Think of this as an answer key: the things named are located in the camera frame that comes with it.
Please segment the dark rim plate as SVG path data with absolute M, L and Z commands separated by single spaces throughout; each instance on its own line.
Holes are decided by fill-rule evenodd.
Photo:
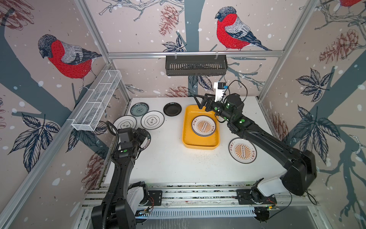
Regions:
M 150 145 L 150 142 L 151 142 L 151 135 L 148 131 L 144 130 L 144 136 L 146 137 L 141 148 L 142 148 L 142 151 L 144 151 L 145 149 L 147 149 Z

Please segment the orange sunburst plate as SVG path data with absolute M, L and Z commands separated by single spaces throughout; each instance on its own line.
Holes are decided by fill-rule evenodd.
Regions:
M 242 164 L 250 164 L 257 158 L 257 150 L 254 144 L 242 138 L 231 140 L 228 149 L 232 158 Z
M 209 116 L 200 115 L 200 116 L 195 117 L 192 120 L 192 127 L 195 127 L 195 126 L 198 126 L 198 127 L 201 127 L 201 126 L 203 126 L 203 127 L 207 127 L 207 126 L 216 127 L 216 122 Z
M 212 136 L 216 132 L 217 128 L 213 127 L 213 126 L 207 126 L 207 127 L 195 126 L 195 127 L 192 127 L 192 130 L 198 136 L 209 137 L 209 136 Z

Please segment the yellow plastic bin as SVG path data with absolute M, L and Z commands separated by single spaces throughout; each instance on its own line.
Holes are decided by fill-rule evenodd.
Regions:
M 209 116 L 216 122 L 217 130 L 212 136 L 202 137 L 192 131 L 192 120 L 200 115 Z M 182 142 L 187 148 L 191 149 L 213 150 L 217 148 L 220 144 L 220 131 L 219 123 L 214 113 L 199 109 L 197 105 L 187 106 L 183 124 Z

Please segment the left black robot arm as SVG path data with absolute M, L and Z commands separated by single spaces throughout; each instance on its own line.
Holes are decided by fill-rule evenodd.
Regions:
M 92 209 L 91 222 L 94 229 L 135 229 L 135 210 L 128 203 L 129 181 L 135 161 L 142 151 L 141 144 L 150 134 L 142 128 L 115 129 L 118 137 L 111 153 L 114 173 L 101 205 Z

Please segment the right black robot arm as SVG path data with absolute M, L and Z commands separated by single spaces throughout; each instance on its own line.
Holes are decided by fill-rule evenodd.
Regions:
M 299 150 L 278 140 L 264 131 L 253 120 L 243 115 L 244 102 L 236 93 L 227 96 L 226 101 L 215 100 L 213 94 L 194 95 L 199 109 L 213 111 L 223 118 L 231 133 L 255 144 L 276 159 L 286 171 L 272 178 L 262 178 L 251 187 L 251 199 L 255 203 L 276 193 L 290 192 L 304 195 L 317 177 L 315 156 L 309 150 Z

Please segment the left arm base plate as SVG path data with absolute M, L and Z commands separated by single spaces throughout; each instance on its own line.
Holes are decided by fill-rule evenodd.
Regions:
M 161 206 L 163 192 L 161 190 L 149 190 L 149 198 L 143 206 Z

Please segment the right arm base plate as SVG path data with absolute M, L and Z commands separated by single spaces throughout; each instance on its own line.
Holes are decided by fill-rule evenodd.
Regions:
M 276 205 L 277 201 L 274 195 L 265 197 L 257 190 L 237 189 L 237 199 L 240 205 Z

